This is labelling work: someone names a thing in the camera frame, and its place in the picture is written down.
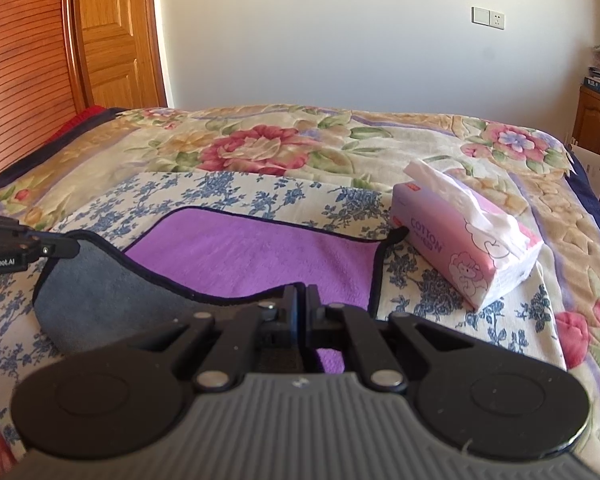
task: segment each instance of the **tissue pack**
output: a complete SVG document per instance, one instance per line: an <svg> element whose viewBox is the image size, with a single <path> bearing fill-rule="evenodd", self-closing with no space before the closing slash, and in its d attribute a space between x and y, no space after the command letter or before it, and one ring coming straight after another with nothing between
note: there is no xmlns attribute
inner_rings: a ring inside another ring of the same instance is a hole
<svg viewBox="0 0 600 480"><path fill-rule="evenodd" d="M471 195L480 212L515 222L518 235L523 236L522 244L514 248L510 241L503 242L503 237L493 232L502 231L501 224L485 229L484 224L474 222L475 215L463 214L452 205L453 200L449 203L416 181L393 187L391 221L395 226L408 227L407 240L411 245L470 304L479 308L498 300L528 278L543 242L489 200L462 183L454 184L457 192Z"/></svg>

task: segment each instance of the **door frame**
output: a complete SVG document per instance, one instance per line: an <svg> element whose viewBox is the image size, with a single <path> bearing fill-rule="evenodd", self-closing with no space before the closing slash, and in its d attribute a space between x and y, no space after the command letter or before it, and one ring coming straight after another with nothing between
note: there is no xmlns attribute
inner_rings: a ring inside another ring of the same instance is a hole
<svg viewBox="0 0 600 480"><path fill-rule="evenodd" d="M145 0L147 7L147 27L151 49L151 65L158 94L158 103L161 107L167 106L167 96L164 89L164 78L160 63L160 50L158 46L158 32L155 23L155 2ZM74 104L77 113L93 106L93 93L87 70L84 42L82 40L82 27L80 25L80 1L62 0L62 30L64 32L64 49L69 69L69 82L74 95Z"/></svg>

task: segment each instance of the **floral bedspread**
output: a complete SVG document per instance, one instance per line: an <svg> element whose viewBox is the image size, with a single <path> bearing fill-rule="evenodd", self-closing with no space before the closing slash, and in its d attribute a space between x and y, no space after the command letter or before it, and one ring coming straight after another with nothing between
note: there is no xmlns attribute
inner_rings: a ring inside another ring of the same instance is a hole
<svg viewBox="0 0 600 480"><path fill-rule="evenodd" d="M480 192L542 235L546 246L520 290L474 312L413 248L402 244L385 262L379 317L392 310L415 312L568 368L593 405L577 452L600 473L600 232L564 180L570 171L564 147L543 132L463 116L289 105L193 113L131 110L1 189L0 214L44 230L58 228L64 219L76 221L86 215L80 208L97 203L87 217L89 228L124 246L142 230L139 219L160 207L142 197L154 200L149 191L157 193L161 182L178 177L173 173L185 173L180 178L201 180L181 189L179 197L172 190L163 199L171 201L167 208L184 200L278 218L308 202L298 201L300 195L324 193L330 200L320 202L323 210L290 212L290 221L378 237L378 225L364 224L369 211L387 205L386 192L407 180L402 170L414 158ZM197 173L201 170L278 179L208 173L216 177L207 176L205 184L205 176ZM236 186L237 178L247 180ZM138 179L142 192L134 187ZM244 191L229 192L235 187ZM116 197L120 189L130 194ZM135 219L128 220L129 204ZM17 456L22 448L6 409L9 387L57 357L31 315L30 288L37 272L32 268L0 277L0 428ZM11 334L16 326L19 334L29 330L30 340Z"/></svg>

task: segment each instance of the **power socket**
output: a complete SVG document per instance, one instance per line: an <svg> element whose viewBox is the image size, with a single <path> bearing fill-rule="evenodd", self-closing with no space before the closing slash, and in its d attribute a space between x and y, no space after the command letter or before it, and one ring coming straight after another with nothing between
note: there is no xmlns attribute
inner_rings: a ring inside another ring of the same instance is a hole
<svg viewBox="0 0 600 480"><path fill-rule="evenodd" d="M502 12L496 12L495 10L489 11L488 19L489 27L500 28L504 30L504 14Z"/></svg>

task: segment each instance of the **white wall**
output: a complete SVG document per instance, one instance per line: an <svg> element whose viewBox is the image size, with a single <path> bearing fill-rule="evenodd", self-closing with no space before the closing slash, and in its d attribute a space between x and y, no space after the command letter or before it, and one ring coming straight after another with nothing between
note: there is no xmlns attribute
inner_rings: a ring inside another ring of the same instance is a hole
<svg viewBox="0 0 600 480"><path fill-rule="evenodd" d="M572 129L600 0L161 0L175 107L298 103ZM474 25L471 6L506 14Z"/></svg>

